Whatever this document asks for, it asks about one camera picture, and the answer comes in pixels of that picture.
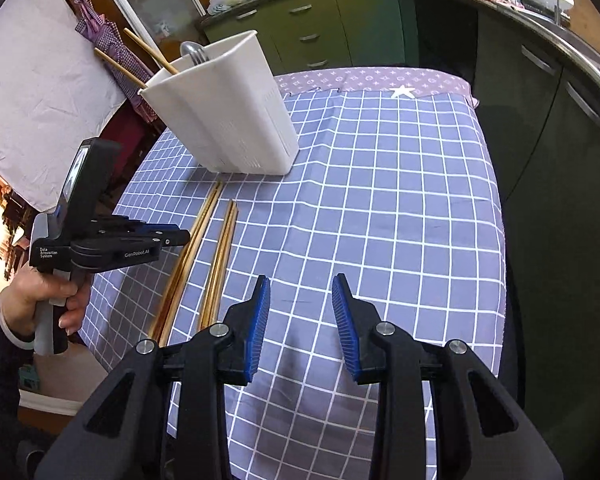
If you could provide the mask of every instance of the chopstick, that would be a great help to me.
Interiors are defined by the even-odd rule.
[[[225,247],[222,257],[222,263],[220,267],[220,276],[218,277],[218,281],[216,283],[216,294],[214,296],[214,301],[212,303],[211,309],[211,318],[208,320],[209,325],[213,325],[213,323],[218,321],[218,313],[220,310],[220,300],[222,298],[222,290],[224,289],[224,279],[226,277],[226,266],[229,263],[229,255],[231,253],[231,245],[234,240],[234,231],[235,231],[235,223],[238,219],[238,206],[234,203],[234,211],[229,218],[229,232],[226,236]]]
[[[178,70],[167,61],[167,59],[163,56],[163,54],[159,50],[155,50],[153,47],[147,45],[143,40],[138,38],[134,33],[132,33],[128,28],[125,28],[125,34],[128,35],[132,40],[134,40],[146,53],[150,54],[159,64],[161,64],[171,75],[176,75]]]
[[[109,56],[107,56],[107,54],[105,54],[99,48],[96,48],[94,50],[95,50],[95,53],[97,56],[100,56],[105,61],[109,61],[114,67],[116,67],[118,70],[120,70],[120,72],[122,72],[124,75],[126,75],[129,79],[131,79],[131,81],[136,83],[140,88],[143,88],[143,89],[146,88],[146,85],[142,81],[140,81],[136,76],[134,76],[131,72],[129,72],[129,70],[127,70],[125,67],[120,65],[120,63],[111,59]]]
[[[231,251],[231,244],[234,238],[235,222],[238,217],[238,208],[235,202],[231,200],[224,214],[222,230],[216,246],[216,252],[211,264],[211,270],[206,278],[205,293],[202,299],[202,308],[200,309],[200,318],[198,331],[213,325],[218,319],[220,309],[220,299],[222,297],[222,288],[224,286],[224,276],[226,266]]]
[[[156,313],[154,322],[148,333],[148,336],[151,339],[162,341],[164,336],[167,340],[169,338],[171,325],[175,319],[180,304],[180,298],[184,291],[184,285],[186,285],[189,278],[193,261],[196,259],[198,249],[202,243],[202,238],[206,232],[209,221],[211,220],[211,216],[216,207],[216,203],[218,203],[221,192],[222,183],[216,182],[198,212],[196,221],[189,231],[191,240],[180,251],[180,256],[169,276],[162,298],[160,298],[158,312]]]
[[[187,280],[189,279],[191,268],[193,267],[193,263],[196,260],[198,250],[200,248],[200,245],[202,244],[203,238],[205,237],[206,228],[209,222],[211,221],[214,209],[216,208],[216,203],[218,202],[220,193],[222,192],[221,185],[216,185],[214,191],[215,195],[210,201],[209,208],[206,209],[206,211],[204,212],[204,216],[202,217],[202,221],[200,222],[200,228],[194,233],[192,240],[190,241],[189,245],[187,245],[187,252],[183,258],[180,275],[174,284],[173,296],[169,304],[169,309],[166,314],[164,326],[162,327],[162,331],[160,333],[160,340],[158,341],[158,344],[161,347],[167,346],[169,342],[169,336],[171,335],[171,327],[173,326],[176,314],[178,313],[180,300],[182,299],[184,289],[187,286]]]

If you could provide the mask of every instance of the human hand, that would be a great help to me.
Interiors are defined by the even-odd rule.
[[[30,336],[35,330],[36,303],[51,298],[66,298],[67,312],[62,314],[58,325],[66,330],[67,335],[77,332],[89,304],[92,279],[93,276],[87,274],[78,288],[75,283],[52,274],[43,274],[25,264],[0,293],[0,310],[7,326],[16,334]]]

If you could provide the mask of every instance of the metal screw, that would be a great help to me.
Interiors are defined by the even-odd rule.
[[[154,348],[155,343],[153,341],[150,339],[142,339],[142,341],[139,341],[136,345],[136,352],[142,355],[150,354],[154,351]]]
[[[223,335],[227,335],[229,333],[229,327],[224,323],[216,323],[215,325],[211,325],[209,328],[209,333],[213,337],[222,337]]]
[[[387,321],[381,321],[376,325],[376,330],[380,335],[391,335],[395,332],[395,326]]]
[[[449,349],[454,354],[464,354],[466,352],[466,345],[459,339],[453,339],[453,341],[449,343]]]

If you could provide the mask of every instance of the device screen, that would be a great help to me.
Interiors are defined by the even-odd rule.
[[[75,154],[75,158],[73,163],[71,164],[71,168],[69,169],[69,174],[67,175],[66,180],[64,181],[64,186],[62,186],[62,193],[60,194],[60,199],[58,200],[58,206],[56,206],[56,218],[58,219],[58,223],[62,225],[64,221],[64,216],[66,214],[66,206],[69,202],[69,198],[71,197],[71,193],[75,187],[75,181],[78,179],[78,175],[80,174],[80,168],[84,163],[84,159],[87,157],[87,152],[89,151],[89,146],[81,146],[78,153]]]
[[[75,181],[78,178],[80,168],[82,167],[88,151],[89,147],[83,146],[80,148],[80,150],[78,150],[78,153],[75,154],[74,163],[71,165],[69,175],[67,175],[67,178],[64,181],[64,186],[62,186],[62,194],[64,195],[64,199],[67,201],[69,201],[71,192],[74,190]]]

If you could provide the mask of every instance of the purple patterned tablecloth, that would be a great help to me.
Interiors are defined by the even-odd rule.
[[[471,95],[471,85],[455,75],[432,68],[399,68],[366,66],[308,70],[276,76],[282,95],[296,95],[312,90],[337,89],[342,92],[359,90],[391,90],[405,86],[414,97],[438,94],[459,94],[475,108],[478,100]]]
[[[422,341],[465,340],[497,373],[504,232],[475,111],[465,94],[455,92],[393,95],[330,89],[287,96],[300,145],[290,173],[222,176],[227,184],[170,344],[195,331],[222,217],[233,198],[238,222],[220,319],[251,295],[259,274],[271,279],[258,373],[245,388],[226,388],[230,460],[240,479],[368,478],[378,389],[357,386],[343,366],[330,291],[338,272],[382,319]],[[166,131],[116,213],[188,229],[217,178]],[[176,253],[164,250],[154,264],[96,276],[80,334],[106,368],[147,333],[175,261]],[[424,393],[432,479],[434,427],[428,388]],[[179,395],[176,386],[171,434]]]

